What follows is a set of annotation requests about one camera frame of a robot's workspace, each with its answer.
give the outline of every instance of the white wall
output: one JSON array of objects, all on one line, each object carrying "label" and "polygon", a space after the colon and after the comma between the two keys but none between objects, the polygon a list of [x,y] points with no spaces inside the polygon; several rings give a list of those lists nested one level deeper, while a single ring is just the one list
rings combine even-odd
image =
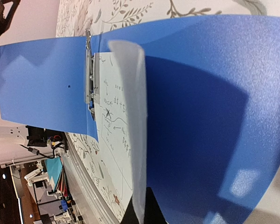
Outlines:
[{"label": "white wall", "polygon": [[[59,0],[21,0],[11,26],[0,37],[0,45],[55,37]],[[18,126],[3,121],[0,126]],[[31,153],[16,144],[0,144],[0,162],[30,156]]]}]

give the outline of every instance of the blue folder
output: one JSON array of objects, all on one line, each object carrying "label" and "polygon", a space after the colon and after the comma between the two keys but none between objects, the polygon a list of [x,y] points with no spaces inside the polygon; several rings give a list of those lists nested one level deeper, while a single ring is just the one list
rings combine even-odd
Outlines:
[{"label": "blue folder", "polygon": [[[93,53],[109,51],[109,40],[146,53],[147,185],[166,220],[243,223],[280,165],[280,18],[143,23],[93,36]],[[2,118],[96,136],[84,103],[84,48],[83,37],[1,46]],[[39,98],[60,101],[41,107]]]}]

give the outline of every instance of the white paper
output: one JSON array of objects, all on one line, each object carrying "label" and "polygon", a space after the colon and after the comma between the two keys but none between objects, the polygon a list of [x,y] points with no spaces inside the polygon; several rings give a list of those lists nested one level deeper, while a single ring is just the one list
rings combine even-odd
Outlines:
[{"label": "white paper", "polygon": [[147,98],[143,49],[111,42],[113,53],[95,54],[95,116],[108,173],[125,209],[133,195],[144,222],[147,157]]}]

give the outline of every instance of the binder clip mechanism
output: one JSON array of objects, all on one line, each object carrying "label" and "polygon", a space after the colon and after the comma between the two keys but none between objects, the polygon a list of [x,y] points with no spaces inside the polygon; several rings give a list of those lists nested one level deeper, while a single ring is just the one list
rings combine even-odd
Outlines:
[{"label": "binder clip mechanism", "polygon": [[91,51],[91,34],[90,29],[86,29],[86,71],[85,71],[85,103],[89,105],[92,119],[95,119],[94,112],[94,72],[93,72],[93,56]]}]

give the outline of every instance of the floral pattern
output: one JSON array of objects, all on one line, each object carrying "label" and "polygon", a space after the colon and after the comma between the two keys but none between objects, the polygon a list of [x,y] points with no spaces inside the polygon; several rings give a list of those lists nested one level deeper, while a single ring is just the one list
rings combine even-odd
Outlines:
[{"label": "floral pattern", "polygon": [[[266,15],[265,0],[60,0],[56,36],[92,35],[139,23],[211,14]],[[98,142],[86,135],[70,133],[70,139],[102,197],[120,221],[127,205],[118,198],[108,164],[101,159]]]}]

